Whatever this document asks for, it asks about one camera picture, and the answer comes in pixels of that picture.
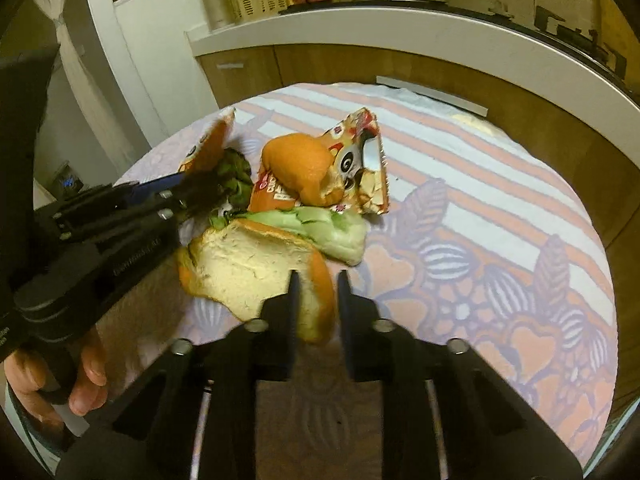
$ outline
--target screw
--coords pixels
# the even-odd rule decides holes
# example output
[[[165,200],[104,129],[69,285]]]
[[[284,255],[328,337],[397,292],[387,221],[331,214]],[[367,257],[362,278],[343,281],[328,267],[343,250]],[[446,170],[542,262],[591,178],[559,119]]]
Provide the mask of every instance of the screw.
[[[168,220],[169,218],[171,218],[174,215],[174,212],[171,211],[170,209],[161,209],[160,211],[158,211],[158,216],[162,219],[162,220]]]
[[[260,318],[250,319],[244,324],[244,329],[247,330],[247,332],[260,333],[264,332],[268,328],[269,323]]]
[[[188,339],[176,339],[171,345],[171,352],[176,355],[187,355],[192,348],[193,344]]]
[[[469,345],[462,339],[453,338],[447,341],[447,348],[453,354],[463,354],[469,350]]]
[[[388,332],[391,332],[394,328],[395,325],[388,319],[377,319],[373,322],[373,330],[375,330],[376,332],[386,334]]]

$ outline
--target human hand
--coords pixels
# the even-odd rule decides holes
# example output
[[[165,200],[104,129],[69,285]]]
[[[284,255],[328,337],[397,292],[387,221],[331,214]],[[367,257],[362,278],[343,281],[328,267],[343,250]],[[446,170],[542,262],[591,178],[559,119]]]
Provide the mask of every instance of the human hand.
[[[100,408],[107,400],[106,356],[92,328],[81,341],[78,378],[69,396],[69,408],[79,416]],[[49,430],[62,430],[64,422],[38,390],[44,386],[47,366],[37,354],[17,350],[4,361],[4,373],[24,408]]]

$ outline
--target round table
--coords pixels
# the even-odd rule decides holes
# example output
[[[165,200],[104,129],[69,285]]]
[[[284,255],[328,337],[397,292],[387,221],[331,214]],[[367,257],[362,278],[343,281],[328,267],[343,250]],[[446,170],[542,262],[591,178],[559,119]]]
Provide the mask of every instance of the round table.
[[[363,106],[378,117],[392,207],[349,271],[354,291],[421,339],[467,339],[584,464],[609,415],[615,309],[598,235],[555,171],[471,114],[357,84],[299,84],[238,103],[230,144],[255,177],[269,138],[322,134]],[[217,114],[155,147],[121,181],[177,171]],[[186,228],[184,241],[192,234]],[[329,265],[334,276],[342,268]],[[237,323],[220,304],[187,296],[167,261],[98,325],[112,393],[172,338],[200,344]],[[300,345],[291,381],[258,386],[258,476],[379,478],[380,391],[348,379],[337,337]]]

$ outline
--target kitchen counter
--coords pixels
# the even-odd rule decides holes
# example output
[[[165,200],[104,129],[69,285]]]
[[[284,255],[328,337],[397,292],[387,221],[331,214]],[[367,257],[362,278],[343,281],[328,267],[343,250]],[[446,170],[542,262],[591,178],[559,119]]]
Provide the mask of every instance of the kitchen counter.
[[[373,46],[467,66],[524,88],[579,118],[640,167],[640,108],[628,94],[556,46],[490,20],[452,12],[348,6],[186,33],[194,57],[278,44]]]

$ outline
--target drawer handle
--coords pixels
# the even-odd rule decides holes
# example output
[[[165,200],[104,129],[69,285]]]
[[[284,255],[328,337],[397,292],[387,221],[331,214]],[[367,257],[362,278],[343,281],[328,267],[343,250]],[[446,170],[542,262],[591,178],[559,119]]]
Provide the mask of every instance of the drawer handle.
[[[232,68],[244,68],[244,63],[219,63],[216,65],[218,70],[231,70]]]

